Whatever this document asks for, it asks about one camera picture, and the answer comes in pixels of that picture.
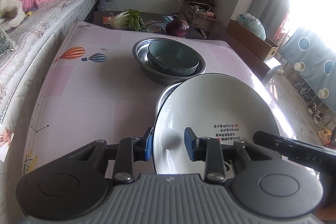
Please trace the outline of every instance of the onion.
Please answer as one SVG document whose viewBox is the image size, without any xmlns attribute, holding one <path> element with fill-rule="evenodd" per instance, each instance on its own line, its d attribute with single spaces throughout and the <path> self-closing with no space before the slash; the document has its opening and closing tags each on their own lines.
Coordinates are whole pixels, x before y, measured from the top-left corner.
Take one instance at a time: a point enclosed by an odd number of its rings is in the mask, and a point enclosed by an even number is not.
<svg viewBox="0 0 336 224">
<path fill-rule="evenodd" d="M 173 16 L 173 20 L 166 25 L 166 32 L 175 37 L 184 37 L 189 30 L 189 24 L 180 19 L 178 16 Z"/>
</svg>

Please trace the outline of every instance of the green bowl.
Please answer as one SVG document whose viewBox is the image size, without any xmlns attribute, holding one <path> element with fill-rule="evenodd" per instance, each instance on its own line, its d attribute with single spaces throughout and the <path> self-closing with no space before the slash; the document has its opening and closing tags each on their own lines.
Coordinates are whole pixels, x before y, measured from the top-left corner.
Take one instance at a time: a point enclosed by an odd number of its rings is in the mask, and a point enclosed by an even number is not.
<svg viewBox="0 0 336 224">
<path fill-rule="evenodd" d="M 153 41 L 147 58 L 152 68 L 174 76 L 192 75 L 200 62 L 191 47 L 174 40 Z"/>
</svg>

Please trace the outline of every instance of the gray gripper base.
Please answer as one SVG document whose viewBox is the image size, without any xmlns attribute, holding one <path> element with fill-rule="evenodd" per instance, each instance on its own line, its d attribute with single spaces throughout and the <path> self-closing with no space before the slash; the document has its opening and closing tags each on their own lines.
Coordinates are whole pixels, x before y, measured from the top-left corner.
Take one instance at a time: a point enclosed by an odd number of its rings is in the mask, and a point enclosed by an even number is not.
<svg viewBox="0 0 336 224">
<path fill-rule="evenodd" d="M 236 204 L 223 186 L 207 184 L 198 174 L 141 174 L 132 184 L 116 186 L 98 208 L 80 218 L 53 222 L 29 216 L 20 222 L 20 224 L 58 223 L 317 224 L 320 222 L 311 214 L 290 220 L 254 215 Z"/>
</svg>

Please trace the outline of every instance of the brown box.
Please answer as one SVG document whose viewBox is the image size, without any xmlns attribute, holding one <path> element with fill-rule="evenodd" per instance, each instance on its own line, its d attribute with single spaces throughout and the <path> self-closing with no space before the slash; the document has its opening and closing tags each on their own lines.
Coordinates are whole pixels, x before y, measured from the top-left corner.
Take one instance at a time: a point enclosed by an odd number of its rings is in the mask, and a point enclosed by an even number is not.
<svg viewBox="0 0 336 224">
<path fill-rule="evenodd" d="M 265 41 L 260 39 L 253 32 L 232 19 L 230 19 L 225 32 L 243 44 L 261 60 L 271 59 L 279 48 L 279 46 L 269 38 L 266 38 Z"/>
<path fill-rule="evenodd" d="M 196 14 L 196 12 L 191 9 L 188 5 L 188 1 L 192 0 L 180 0 L 182 2 L 181 13 L 184 14 L 187 22 L 190 26 L 201 29 L 205 32 L 211 32 L 216 22 L 220 22 L 215 17 L 207 17 L 200 14 Z"/>
</svg>

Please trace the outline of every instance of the hot air balloon print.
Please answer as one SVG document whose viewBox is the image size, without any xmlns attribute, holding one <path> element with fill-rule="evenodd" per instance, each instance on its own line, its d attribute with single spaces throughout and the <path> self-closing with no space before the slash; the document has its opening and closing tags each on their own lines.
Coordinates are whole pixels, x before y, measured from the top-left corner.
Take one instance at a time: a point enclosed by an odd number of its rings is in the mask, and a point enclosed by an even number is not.
<svg viewBox="0 0 336 224">
<path fill-rule="evenodd" d="M 107 56 L 105 54 L 96 53 L 96 54 L 91 55 L 89 58 L 86 58 L 86 57 L 82 58 L 82 61 L 88 61 L 88 60 L 101 63 L 107 60 Z"/>
<path fill-rule="evenodd" d="M 56 63 L 59 59 L 77 59 L 85 54 L 85 49 L 83 47 L 72 47 L 63 53 L 59 58 L 55 60 Z"/>
</svg>

